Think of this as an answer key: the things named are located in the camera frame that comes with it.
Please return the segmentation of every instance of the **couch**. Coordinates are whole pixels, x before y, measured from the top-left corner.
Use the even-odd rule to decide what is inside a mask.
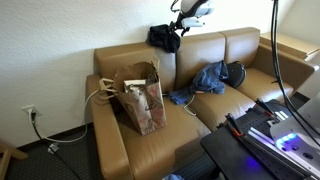
[[[166,53],[145,42],[99,48],[94,51],[94,74],[86,81],[86,95],[99,89],[100,78],[112,78],[116,69],[140,61],[160,59],[159,75],[163,93],[191,84],[195,74],[208,63],[239,61],[247,75],[237,89],[226,85],[224,94],[197,94],[190,107],[164,97],[167,126],[141,136],[117,104],[116,99],[101,101],[93,96],[87,117],[93,121],[100,166],[105,179],[161,179],[203,154],[202,137],[215,131],[225,115],[245,114],[254,100],[283,101],[275,81],[271,48],[260,44],[260,31],[247,27],[181,38],[177,53]],[[290,96],[318,68],[279,52],[279,63],[286,93]]]

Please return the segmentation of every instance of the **black bag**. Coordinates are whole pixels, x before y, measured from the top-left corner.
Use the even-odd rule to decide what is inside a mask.
[[[244,65],[239,61],[235,61],[227,64],[227,69],[229,77],[222,81],[233,88],[239,87],[246,77],[246,69],[244,68]]]

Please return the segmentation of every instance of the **electrical outlet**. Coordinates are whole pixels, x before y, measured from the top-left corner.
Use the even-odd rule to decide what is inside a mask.
[[[29,116],[29,109],[32,109],[36,113],[36,117],[41,116],[40,112],[36,109],[34,105],[29,105],[21,108]]]

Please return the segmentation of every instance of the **brown paper bag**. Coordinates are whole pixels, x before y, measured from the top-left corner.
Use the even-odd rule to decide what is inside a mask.
[[[125,93],[124,81],[144,79],[145,85]],[[167,124],[159,75],[153,62],[139,62],[118,69],[113,81],[118,91],[116,97],[140,134],[146,135]]]

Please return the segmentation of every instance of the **white wall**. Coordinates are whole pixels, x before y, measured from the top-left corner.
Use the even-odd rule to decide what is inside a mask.
[[[279,27],[279,32],[318,44],[320,47],[320,1],[296,1]],[[320,66],[320,54],[311,61]],[[320,92],[320,70],[318,70],[298,91],[309,98]]]
[[[280,18],[294,1],[283,0]],[[37,140],[21,107],[35,104],[38,126],[53,135],[83,120],[93,50],[145,41],[150,26],[177,14],[171,0],[0,1],[0,139]],[[206,26],[186,34],[253,26],[269,31],[271,0],[216,0]]]

